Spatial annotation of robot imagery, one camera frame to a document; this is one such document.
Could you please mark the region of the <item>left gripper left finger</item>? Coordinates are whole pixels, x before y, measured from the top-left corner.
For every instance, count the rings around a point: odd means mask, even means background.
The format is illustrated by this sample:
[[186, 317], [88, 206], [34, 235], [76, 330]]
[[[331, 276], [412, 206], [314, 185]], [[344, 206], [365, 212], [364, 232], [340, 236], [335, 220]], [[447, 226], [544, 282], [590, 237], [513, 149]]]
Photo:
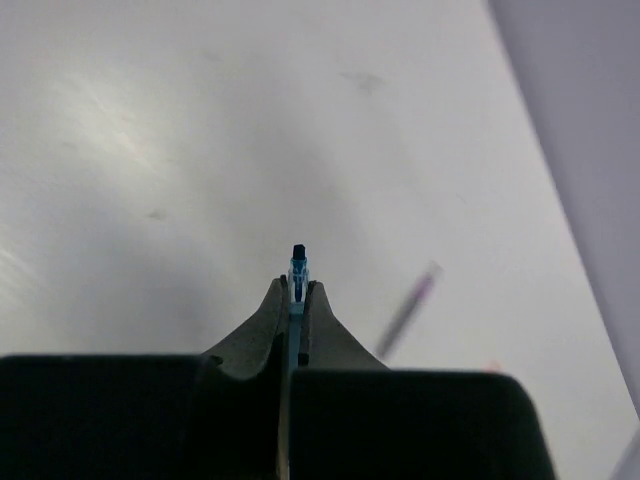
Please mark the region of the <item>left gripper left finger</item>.
[[10, 355], [5, 479], [274, 479], [287, 287], [209, 350]]

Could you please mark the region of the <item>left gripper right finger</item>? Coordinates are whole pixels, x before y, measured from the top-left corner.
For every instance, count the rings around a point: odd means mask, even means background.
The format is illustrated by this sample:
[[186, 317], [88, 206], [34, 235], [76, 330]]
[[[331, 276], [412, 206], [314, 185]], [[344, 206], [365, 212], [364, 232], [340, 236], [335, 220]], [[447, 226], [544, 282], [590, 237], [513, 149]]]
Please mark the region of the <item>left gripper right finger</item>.
[[289, 394], [292, 479], [553, 479], [536, 408], [492, 372], [392, 370], [310, 286]]

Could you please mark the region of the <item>purple pen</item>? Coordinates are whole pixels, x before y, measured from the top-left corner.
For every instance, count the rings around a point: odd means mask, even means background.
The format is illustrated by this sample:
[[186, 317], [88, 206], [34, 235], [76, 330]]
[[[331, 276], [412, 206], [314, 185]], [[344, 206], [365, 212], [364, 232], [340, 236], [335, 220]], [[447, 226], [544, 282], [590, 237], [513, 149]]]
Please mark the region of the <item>purple pen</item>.
[[441, 272], [441, 266], [436, 262], [431, 262], [427, 270], [416, 281], [376, 343], [374, 353], [378, 359], [384, 360], [393, 352], [403, 332], [415, 319], [420, 308], [431, 294]]

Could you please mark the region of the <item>blue pen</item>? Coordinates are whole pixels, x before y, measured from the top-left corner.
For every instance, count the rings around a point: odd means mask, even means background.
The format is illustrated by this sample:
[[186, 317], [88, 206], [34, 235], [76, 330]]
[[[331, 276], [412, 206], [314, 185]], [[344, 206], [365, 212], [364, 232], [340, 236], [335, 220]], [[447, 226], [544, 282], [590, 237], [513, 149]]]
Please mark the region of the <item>blue pen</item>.
[[306, 248], [303, 244], [293, 247], [288, 272], [288, 371], [292, 372], [299, 365], [299, 353], [302, 335], [302, 319], [309, 284]]

